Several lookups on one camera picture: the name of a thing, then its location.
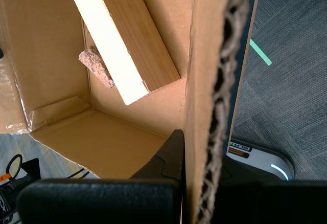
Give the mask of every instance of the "cardboard box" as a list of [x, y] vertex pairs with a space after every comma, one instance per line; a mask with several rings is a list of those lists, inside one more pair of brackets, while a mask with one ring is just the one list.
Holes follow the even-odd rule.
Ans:
[[93, 43], [73, 0], [0, 0], [0, 132], [29, 132], [101, 178], [128, 178], [184, 129], [194, 213], [227, 0], [144, 1], [181, 79], [126, 106], [79, 62]]

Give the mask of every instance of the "cork piece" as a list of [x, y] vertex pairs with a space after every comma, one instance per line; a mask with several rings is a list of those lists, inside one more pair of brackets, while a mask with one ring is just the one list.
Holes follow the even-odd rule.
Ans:
[[82, 62], [106, 87], [116, 87], [106, 65], [95, 47], [85, 49], [80, 55]]

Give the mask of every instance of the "gray carpet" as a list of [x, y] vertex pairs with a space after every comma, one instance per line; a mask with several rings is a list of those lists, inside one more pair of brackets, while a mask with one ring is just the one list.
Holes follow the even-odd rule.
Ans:
[[327, 180], [327, 0], [259, 0], [232, 136], [292, 158], [296, 179]]

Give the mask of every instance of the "cardboard panel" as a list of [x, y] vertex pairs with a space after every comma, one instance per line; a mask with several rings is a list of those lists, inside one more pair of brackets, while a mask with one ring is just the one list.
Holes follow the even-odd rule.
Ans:
[[[115, 88], [106, 88], [90, 74], [91, 102], [98, 110], [169, 136], [173, 130], [183, 129], [192, 0], [144, 2], [182, 79], [126, 106]], [[85, 37], [86, 45], [92, 46], [87, 30]]]
[[129, 178], [166, 140], [93, 109], [31, 136], [101, 178]]
[[[194, 0], [184, 127], [186, 184], [192, 220], [196, 220], [204, 179], [213, 110], [212, 94], [220, 59], [226, 5], [227, 0]], [[217, 147], [217, 153], [221, 150], [222, 147]]]
[[27, 122], [32, 110], [78, 96], [89, 100], [80, 15], [73, 0], [1, 0], [2, 28]]

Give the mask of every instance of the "black cable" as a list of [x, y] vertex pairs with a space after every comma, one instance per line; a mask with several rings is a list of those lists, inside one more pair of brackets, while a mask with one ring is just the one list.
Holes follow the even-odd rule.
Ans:
[[86, 172], [86, 173], [83, 174], [79, 179], [83, 179], [83, 178], [86, 177], [88, 174], [90, 174], [90, 172]]
[[18, 176], [18, 173], [21, 169], [21, 163], [22, 163], [22, 155], [20, 154], [17, 154], [16, 156], [14, 156], [8, 163], [7, 167], [6, 167], [6, 174], [9, 174], [10, 173], [10, 167], [12, 165], [12, 163], [17, 159], [19, 158], [19, 165], [18, 165], [18, 169], [16, 171], [16, 173], [14, 174], [14, 176], [12, 177], [9, 177], [8, 180], [12, 181], [13, 179], [15, 179], [17, 176]]
[[82, 172], [83, 170], [84, 170], [84, 168], [83, 168], [83, 169], [80, 169], [79, 171], [77, 171], [76, 173], [72, 174], [71, 176], [66, 177], [66, 179], [69, 179], [69, 178], [74, 177], [75, 175], [79, 174], [79, 173]]
[[6, 182], [6, 183], [3, 183], [2, 185], [0, 185], [0, 188], [1, 187], [5, 187], [6, 185], [8, 185], [10, 182]]

